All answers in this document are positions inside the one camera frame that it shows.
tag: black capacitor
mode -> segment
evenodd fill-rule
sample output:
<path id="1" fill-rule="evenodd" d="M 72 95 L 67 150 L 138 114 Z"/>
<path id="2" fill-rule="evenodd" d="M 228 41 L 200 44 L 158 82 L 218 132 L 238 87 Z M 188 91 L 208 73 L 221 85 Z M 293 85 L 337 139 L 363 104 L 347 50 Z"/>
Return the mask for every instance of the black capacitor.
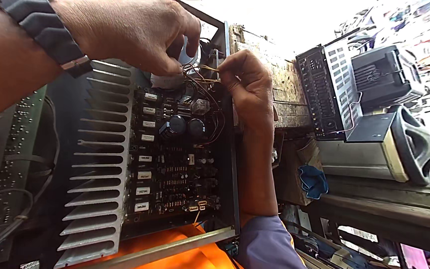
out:
<path id="1" fill-rule="evenodd" d="M 162 127 L 159 129 L 159 134 L 162 138 L 169 139 L 178 135 L 182 135 L 186 128 L 187 123 L 185 120 L 179 115 L 174 115 L 162 125 Z"/>
<path id="2" fill-rule="evenodd" d="M 200 119 L 191 119 L 187 123 L 188 132 L 192 137 L 201 137 L 205 134 L 205 124 Z"/>

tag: amplifier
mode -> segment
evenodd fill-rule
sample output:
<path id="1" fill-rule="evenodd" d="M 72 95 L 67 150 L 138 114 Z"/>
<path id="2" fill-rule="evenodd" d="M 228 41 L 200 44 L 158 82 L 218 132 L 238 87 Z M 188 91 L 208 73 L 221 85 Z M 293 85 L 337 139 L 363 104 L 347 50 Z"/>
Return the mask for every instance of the amplifier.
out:
<path id="1" fill-rule="evenodd" d="M 296 56 L 316 140 L 346 141 L 363 113 L 346 39 Z"/>

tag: white wire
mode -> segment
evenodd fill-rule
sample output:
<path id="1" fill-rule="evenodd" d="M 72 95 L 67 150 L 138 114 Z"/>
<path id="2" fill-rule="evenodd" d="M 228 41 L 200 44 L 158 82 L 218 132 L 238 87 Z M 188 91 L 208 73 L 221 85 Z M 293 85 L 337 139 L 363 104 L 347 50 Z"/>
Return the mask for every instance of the white wire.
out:
<path id="1" fill-rule="evenodd" d="M 352 102 L 352 103 L 350 103 L 349 105 L 348 105 L 348 107 L 349 107 L 349 114 L 350 114 L 350 117 L 351 117 L 351 128 L 349 128 L 349 129 L 346 129 L 346 130 L 341 130 L 341 131 L 332 131 L 332 132 L 329 132 L 329 133 L 327 133 L 327 135 L 330 135 L 330 134 L 333 134 L 333 133 L 342 133 L 342 132 L 347 132 L 347 131 L 351 131 L 351 130 L 353 130 L 354 128 L 355 128 L 355 119 L 354 119 L 354 116 L 353 116 L 353 109 L 351 108 L 351 105 L 352 104 L 359 104 L 360 102 L 361 102 L 361 97 L 363 96 L 363 92 L 362 91 L 360 91 L 359 92 L 359 100 L 357 101 L 357 102 Z"/>

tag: circuit board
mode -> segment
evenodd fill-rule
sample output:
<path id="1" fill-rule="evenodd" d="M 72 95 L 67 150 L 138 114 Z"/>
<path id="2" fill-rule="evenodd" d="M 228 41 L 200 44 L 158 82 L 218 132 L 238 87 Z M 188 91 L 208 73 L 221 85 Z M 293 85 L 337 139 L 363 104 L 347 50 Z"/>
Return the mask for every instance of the circuit board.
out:
<path id="1" fill-rule="evenodd" d="M 198 211 L 220 207 L 209 144 L 220 129 L 216 111 L 208 101 L 185 94 L 137 90 L 124 224 L 178 215 L 192 215 L 195 220 Z"/>

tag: orange surface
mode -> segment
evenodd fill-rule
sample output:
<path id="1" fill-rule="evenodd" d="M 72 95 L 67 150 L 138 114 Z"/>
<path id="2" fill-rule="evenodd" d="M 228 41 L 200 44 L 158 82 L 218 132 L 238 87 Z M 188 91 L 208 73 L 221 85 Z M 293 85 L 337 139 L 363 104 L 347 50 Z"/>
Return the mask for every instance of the orange surface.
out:
<path id="1" fill-rule="evenodd" d="M 123 255 L 142 251 L 148 248 L 157 247 L 167 243 L 186 239 L 190 236 L 200 235 L 205 231 L 193 224 L 182 226 L 155 234 L 144 235 L 134 239 L 125 240 L 120 243 L 117 254 L 102 257 L 97 260 L 70 266 L 70 268 L 80 268 L 92 265 L 104 260 L 110 260 Z M 200 248 L 188 250 L 161 260 L 157 260 L 139 267 L 137 269 L 233 269 L 235 268 L 230 258 L 217 247 L 215 243 L 205 245 Z"/>

